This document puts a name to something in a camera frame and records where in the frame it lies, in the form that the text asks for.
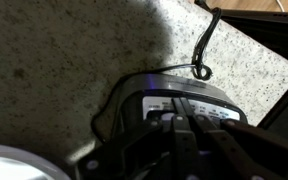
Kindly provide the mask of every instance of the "speckled countertop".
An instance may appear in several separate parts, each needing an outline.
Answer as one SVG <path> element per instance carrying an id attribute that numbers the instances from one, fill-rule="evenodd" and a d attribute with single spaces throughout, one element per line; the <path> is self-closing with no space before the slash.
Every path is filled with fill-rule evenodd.
<path id="1" fill-rule="evenodd" d="M 0 0 L 0 144 L 74 163 L 118 78 L 189 63 L 210 20 L 186 0 Z M 288 89 L 288 61 L 224 22 L 205 64 L 253 125 Z"/>

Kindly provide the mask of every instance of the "granite countertop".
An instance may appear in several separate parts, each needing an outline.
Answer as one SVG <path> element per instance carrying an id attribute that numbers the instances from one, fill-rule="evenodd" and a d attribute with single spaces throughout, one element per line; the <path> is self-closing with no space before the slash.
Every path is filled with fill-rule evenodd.
<path id="1" fill-rule="evenodd" d="M 0 144 L 73 164 L 118 78 L 190 63 L 211 18 L 186 0 L 0 0 Z M 288 89 L 288 61 L 225 22 L 204 59 L 250 124 Z"/>

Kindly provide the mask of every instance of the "black power cord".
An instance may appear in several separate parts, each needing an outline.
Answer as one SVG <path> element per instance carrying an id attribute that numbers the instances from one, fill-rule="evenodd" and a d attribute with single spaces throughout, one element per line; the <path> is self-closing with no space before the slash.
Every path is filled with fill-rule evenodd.
<path id="1" fill-rule="evenodd" d="M 219 22 L 221 14 L 222 14 L 221 9 L 219 9 L 219 8 L 215 8 L 211 12 L 213 14 L 213 19 L 211 21 L 211 24 L 209 25 L 209 27 L 207 28 L 207 30 L 205 31 L 205 33 L 203 34 L 201 39 L 198 41 L 197 45 L 195 46 L 193 57 L 192 57 L 192 64 L 181 64 L 181 65 L 168 66 L 168 67 L 154 69 L 154 70 L 131 73 L 131 74 L 128 74 L 128 75 L 121 77 L 117 81 L 117 83 L 112 88 L 112 90 L 109 94 L 108 100 L 104 104 L 103 108 L 98 113 L 96 113 L 91 120 L 91 129 L 92 129 L 94 135 L 99 139 L 99 141 L 101 141 L 104 144 L 104 143 L 106 143 L 107 140 L 104 137 L 102 137 L 101 134 L 99 133 L 98 129 L 96 128 L 95 121 L 107 109 L 108 104 L 111 101 L 114 92 L 118 89 L 118 87 L 121 84 L 123 84 L 131 76 L 138 75 L 138 74 L 157 74 L 157 73 L 170 71 L 170 70 L 174 70 L 174 69 L 180 69 L 180 68 L 192 68 L 193 75 L 195 78 L 201 79 L 204 81 L 209 80 L 211 78 L 212 70 L 208 66 L 203 64 L 203 61 L 202 61 L 203 60 L 203 54 L 204 54 L 205 48 L 208 44 L 208 41 L 210 40 L 212 33 L 213 33 L 217 23 Z M 204 76 L 202 75 L 203 69 L 206 71 L 206 74 Z"/>

